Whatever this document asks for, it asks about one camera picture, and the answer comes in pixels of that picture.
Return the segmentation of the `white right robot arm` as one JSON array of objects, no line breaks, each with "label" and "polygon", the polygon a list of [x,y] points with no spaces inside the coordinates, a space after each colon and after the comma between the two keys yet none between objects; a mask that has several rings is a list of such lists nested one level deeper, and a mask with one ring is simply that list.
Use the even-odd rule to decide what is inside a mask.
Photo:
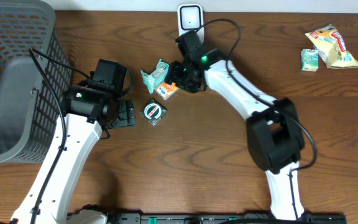
[{"label": "white right robot arm", "polygon": [[300,220],[305,210],[297,170],[305,141],[295,105],[288,98],[277,100],[260,91],[220,50],[209,50],[194,30],[175,42],[183,61],[170,64],[165,81],[190,93],[211,89],[242,116],[251,158],[267,176],[271,214],[280,220]]}]

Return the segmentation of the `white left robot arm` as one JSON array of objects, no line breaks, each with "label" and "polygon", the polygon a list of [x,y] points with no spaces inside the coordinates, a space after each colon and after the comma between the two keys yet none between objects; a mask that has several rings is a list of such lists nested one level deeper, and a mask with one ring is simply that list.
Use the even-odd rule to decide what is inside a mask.
[{"label": "white left robot arm", "polygon": [[48,153],[29,193],[10,223],[108,223],[97,208],[68,214],[68,207],[83,166],[103,132],[134,125],[131,101],[122,97],[132,74],[120,63],[99,60],[96,70],[60,97],[61,115]]}]

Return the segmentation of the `teal wet wipes pack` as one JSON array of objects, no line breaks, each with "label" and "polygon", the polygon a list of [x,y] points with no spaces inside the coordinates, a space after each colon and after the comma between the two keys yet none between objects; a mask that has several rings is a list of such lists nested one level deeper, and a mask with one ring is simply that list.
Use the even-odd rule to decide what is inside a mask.
[{"label": "teal wet wipes pack", "polygon": [[169,64],[166,62],[163,62],[162,59],[160,59],[156,65],[155,70],[148,74],[141,70],[141,76],[144,82],[144,85],[147,87],[150,94],[154,92],[154,90],[164,82],[165,77],[168,73]]}]

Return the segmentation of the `grey plastic mesh basket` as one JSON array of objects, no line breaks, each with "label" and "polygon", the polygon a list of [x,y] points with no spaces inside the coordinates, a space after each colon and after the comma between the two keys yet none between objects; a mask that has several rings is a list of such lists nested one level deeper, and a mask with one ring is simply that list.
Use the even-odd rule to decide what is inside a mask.
[{"label": "grey plastic mesh basket", "polygon": [[0,1],[0,163],[39,163],[54,135],[53,95],[72,82],[46,2]]}]

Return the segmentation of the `teal Kleenex tissue pack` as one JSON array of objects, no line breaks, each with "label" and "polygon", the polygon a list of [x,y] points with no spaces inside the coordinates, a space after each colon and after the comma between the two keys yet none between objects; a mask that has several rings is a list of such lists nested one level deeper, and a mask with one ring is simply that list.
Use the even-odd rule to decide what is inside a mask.
[{"label": "teal Kleenex tissue pack", "polygon": [[315,72],[319,68],[319,55],[315,49],[303,49],[301,51],[301,69]]}]

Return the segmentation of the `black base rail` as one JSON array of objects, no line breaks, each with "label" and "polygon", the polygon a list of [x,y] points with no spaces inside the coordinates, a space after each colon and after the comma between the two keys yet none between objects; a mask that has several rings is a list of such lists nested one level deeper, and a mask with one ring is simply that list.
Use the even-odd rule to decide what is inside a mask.
[{"label": "black base rail", "polygon": [[106,213],[82,210],[71,214],[67,223],[110,223],[110,224],[278,224],[289,223],[278,220],[268,213],[246,213],[245,215],[141,215],[139,213]]}]

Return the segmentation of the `white blue snack bag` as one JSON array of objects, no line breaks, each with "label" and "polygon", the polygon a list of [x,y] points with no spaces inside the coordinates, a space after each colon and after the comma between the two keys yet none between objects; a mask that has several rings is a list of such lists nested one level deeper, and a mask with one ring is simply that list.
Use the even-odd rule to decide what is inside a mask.
[{"label": "white blue snack bag", "polygon": [[328,68],[358,68],[339,31],[331,24],[305,34]]}]

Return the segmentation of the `green Zam-Buk ointment tin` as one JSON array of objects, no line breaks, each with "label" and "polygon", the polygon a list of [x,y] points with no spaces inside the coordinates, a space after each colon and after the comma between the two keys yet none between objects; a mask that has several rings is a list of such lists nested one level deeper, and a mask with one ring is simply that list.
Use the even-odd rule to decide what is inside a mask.
[{"label": "green Zam-Buk ointment tin", "polygon": [[167,113],[167,109],[158,101],[150,100],[140,113],[152,126],[156,126]]}]

